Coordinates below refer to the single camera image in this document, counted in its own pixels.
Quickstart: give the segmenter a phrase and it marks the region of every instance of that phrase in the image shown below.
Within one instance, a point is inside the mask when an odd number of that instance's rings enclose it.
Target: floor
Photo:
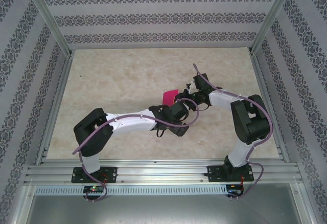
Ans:
[[[72,155],[78,146],[73,127],[97,107],[106,113],[132,113],[160,105],[166,91],[182,91],[196,75],[193,63],[217,86],[245,96],[260,94],[247,48],[76,50],[47,158],[77,157]],[[210,107],[183,137],[170,131],[162,138],[154,131],[119,135],[110,138],[100,157],[222,159],[236,139],[231,113]],[[251,157],[277,158],[274,139]]]

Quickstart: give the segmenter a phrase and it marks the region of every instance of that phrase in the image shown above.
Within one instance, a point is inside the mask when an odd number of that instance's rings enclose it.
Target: patterned wallpaper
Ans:
[[[72,49],[250,46],[274,0],[45,0]]]
[[[327,223],[326,25],[326,0],[286,0],[256,53],[318,223]]]
[[[65,56],[32,0],[0,0],[0,223],[35,163]]]

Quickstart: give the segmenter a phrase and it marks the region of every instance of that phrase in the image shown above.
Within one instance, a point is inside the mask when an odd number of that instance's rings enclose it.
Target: purple cable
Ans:
[[[81,153],[81,149],[85,146],[85,144],[100,130],[100,129],[102,129],[104,126],[106,126],[106,125],[108,125],[109,123],[112,123],[112,122],[114,122],[114,121],[116,121],[116,120],[120,120],[120,119],[124,119],[124,118],[131,118],[131,117],[140,117],[140,118],[148,118],[148,119],[152,119],[152,120],[154,120],[154,121],[157,121],[157,122],[159,122],[159,123],[163,123],[163,124],[165,124],[165,125],[168,125],[168,126],[171,126],[171,127],[177,127],[177,128],[184,128],[184,127],[188,127],[188,126],[191,126],[192,124],[194,124],[195,122],[196,122],[196,120],[199,118],[199,115],[200,115],[200,111],[199,111],[199,107],[198,107],[198,105],[197,105],[197,103],[195,103],[193,100],[191,100],[191,99],[188,99],[188,98],[182,98],[182,99],[178,99],[178,100],[176,100],[176,102],[178,102],[178,101],[180,101],[180,100],[187,100],[187,101],[190,101],[190,102],[192,102],[194,105],[195,105],[195,107],[196,107],[196,110],[197,110],[197,113],[196,113],[196,117],[195,117],[195,119],[192,121],[192,122],[190,122],[190,123],[188,123],[188,124],[184,124],[184,125],[177,125],[177,124],[172,124],[172,123],[167,123],[167,122],[165,122],[165,121],[163,121],[163,120],[161,120],[161,119],[157,119],[157,118],[154,118],[154,117],[150,117],[150,116],[147,116],[147,115],[138,115],[138,114],[129,114],[129,115],[122,115],[122,116],[119,116],[119,117],[116,117],[116,118],[113,118],[113,119],[110,119],[109,121],[107,121],[107,122],[105,122],[105,123],[103,123],[103,124],[101,124],[97,129],[95,129],[83,142],[82,142],[82,144],[81,145],[79,145],[79,147],[77,147],[74,151],[73,151],[73,155],[75,155],[76,154],[76,152],[78,152],[79,153],[79,158],[80,158],[80,161],[81,161],[81,164],[82,164],[82,169],[83,169],[83,171],[84,171],[84,173],[88,176],[88,177],[90,177],[93,181],[95,181],[95,182],[97,182],[97,183],[99,183],[104,189],[105,189],[105,194],[104,195],[102,195],[101,197],[99,197],[99,198],[97,198],[97,199],[94,199],[94,200],[90,200],[90,199],[88,199],[87,198],[87,196],[88,196],[88,194],[89,194],[89,192],[87,192],[86,193],[86,195],[85,195],[85,198],[86,198],[86,201],[87,202],[89,202],[89,201],[91,201],[91,202],[97,202],[97,201],[100,201],[100,200],[102,200],[103,198],[105,198],[106,197],[106,195],[108,194],[108,189],[107,189],[107,186],[106,186],[106,184],[105,183],[103,183],[103,182],[101,182],[101,181],[99,181],[99,180],[97,180],[95,177],[93,177],[92,175],[90,175],[87,171],[86,171],[86,168],[85,168],[85,166],[84,166],[84,164],[83,164],[83,159],[82,159],[82,153]]]
[[[197,66],[196,66],[196,64],[193,64],[193,67],[194,67],[194,69],[196,70],[196,72],[197,72],[197,74],[207,83],[207,84],[209,84],[212,88],[214,88],[215,90],[217,90],[218,92],[220,92],[220,93],[224,93],[224,94],[227,94],[227,95],[230,95],[230,96],[233,96],[233,97],[236,97],[236,98],[241,98],[241,99],[243,99],[243,100],[246,100],[246,101],[248,101],[248,102],[250,102],[251,104],[253,104],[253,105],[255,105],[257,108],[259,108],[262,112],[263,112],[263,114],[265,114],[265,116],[266,116],[266,118],[267,118],[267,120],[268,120],[268,123],[269,123],[269,134],[267,135],[267,137],[266,138],[264,138],[262,141],[260,141],[260,142],[257,142],[255,145],[253,145],[252,147],[251,147],[251,149],[249,150],[249,152],[248,152],[248,154],[246,155],[246,157],[245,157],[245,160],[249,163],[249,164],[252,164],[252,165],[258,165],[258,166],[260,166],[261,167],[261,172],[260,172],[260,175],[259,175],[259,177],[256,179],[256,181],[253,183],[253,185],[243,194],[243,195],[241,195],[239,198],[242,198],[242,197],[244,197],[245,195],[247,195],[252,189],[253,189],[253,187],[258,183],[258,181],[261,179],[261,177],[262,177],[262,175],[263,175],[263,173],[264,173],[264,166],[262,166],[262,164],[259,164],[259,163],[254,163],[254,162],[250,162],[249,161],[249,157],[250,157],[250,155],[251,155],[251,153],[253,152],[253,150],[255,149],[255,147],[256,146],[259,146],[259,145],[261,145],[261,144],[263,144],[263,143],[265,143],[266,141],[268,141],[269,140],[269,138],[272,136],[272,131],[273,131],[273,125],[272,125],[272,121],[271,121],[271,118],[270,118],[270,116],[269,116],[269,114],[266,112],[266,110],[262,107],[262,106],[260,106],[258,103],[256,103],[256,102],[254,102],[253,100],[250,100],[250,99],[248,99],[247,97],[244,97],[244,96],[241,96],[241,95],[236,95],[236,94],[233,94],[233,93],[231,93],[231,92],[227,92],[227,91],[222,91],[221,89],[218,89],[218,88],[216,88],[212,83],[210,83],[209,82],[209,80],[207,80],[200,72],[199,72],[199,70],[198,70],[198,68],[197,68]]]

